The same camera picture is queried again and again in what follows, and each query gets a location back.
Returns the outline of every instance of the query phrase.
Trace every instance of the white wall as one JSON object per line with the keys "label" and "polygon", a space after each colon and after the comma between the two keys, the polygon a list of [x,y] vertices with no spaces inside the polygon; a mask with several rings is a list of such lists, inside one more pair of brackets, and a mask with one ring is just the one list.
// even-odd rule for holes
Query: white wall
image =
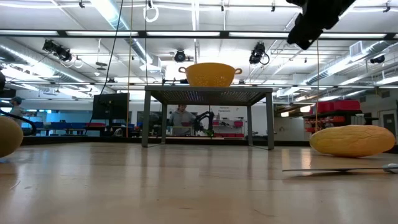
{"label": "white wall", "polygon": [[[381,95],[366,95],[366,102],[361,103],[363,113],[372,113],[373,118],[379,118],[381,111],[396,110],[396,100],[398,100],[398,90],[390,90],[390,97],[381,98]],[[379,121],[373,121],[373,125],[381,125]]]}

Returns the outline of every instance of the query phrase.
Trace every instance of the ceiling vent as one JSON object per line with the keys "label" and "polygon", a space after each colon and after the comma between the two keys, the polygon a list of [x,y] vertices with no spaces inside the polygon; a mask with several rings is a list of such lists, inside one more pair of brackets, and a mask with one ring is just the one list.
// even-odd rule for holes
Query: ceiling vent
{"label": "ceiling vent", "polygon": [[351,58],[355,58],[359,55],[362,55],[363,54],[362,51],[363,51],[363,42],[358,41],[357,43],[349,47],[349,56],[351,56]]}

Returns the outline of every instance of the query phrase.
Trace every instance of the yellow pot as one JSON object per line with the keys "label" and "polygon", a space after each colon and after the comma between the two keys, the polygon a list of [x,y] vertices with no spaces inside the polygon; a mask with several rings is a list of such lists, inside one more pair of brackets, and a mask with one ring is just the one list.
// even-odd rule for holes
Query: yellow pot
{"label": "yellow pot", "polygon": [[242,74],[242,69],[223,63],[198,63],[188,68],[180,67],[178,71],[187,74],[190,86],[206,87],[229,87],[234,76]]}

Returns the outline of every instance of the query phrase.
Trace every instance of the computer monitor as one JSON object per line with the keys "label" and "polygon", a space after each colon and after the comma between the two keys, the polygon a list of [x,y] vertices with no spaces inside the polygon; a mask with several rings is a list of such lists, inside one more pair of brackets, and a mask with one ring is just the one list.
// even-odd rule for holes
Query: computer monitor
{"label": "computer monitor", "polygon": [[94,96],[93,119],[126,119],[129,109],[129,93],[104,94]]}

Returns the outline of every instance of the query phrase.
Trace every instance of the melon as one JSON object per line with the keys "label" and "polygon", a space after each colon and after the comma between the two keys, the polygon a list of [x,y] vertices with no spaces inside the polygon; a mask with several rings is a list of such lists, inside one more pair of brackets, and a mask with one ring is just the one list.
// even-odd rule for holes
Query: melon
{"label": "melon", "polygon": [[395,136],[374,125],[347,125],[326,128],[311,136],[310,145],[320,153],[340,157],[373,156],[390,150]]}

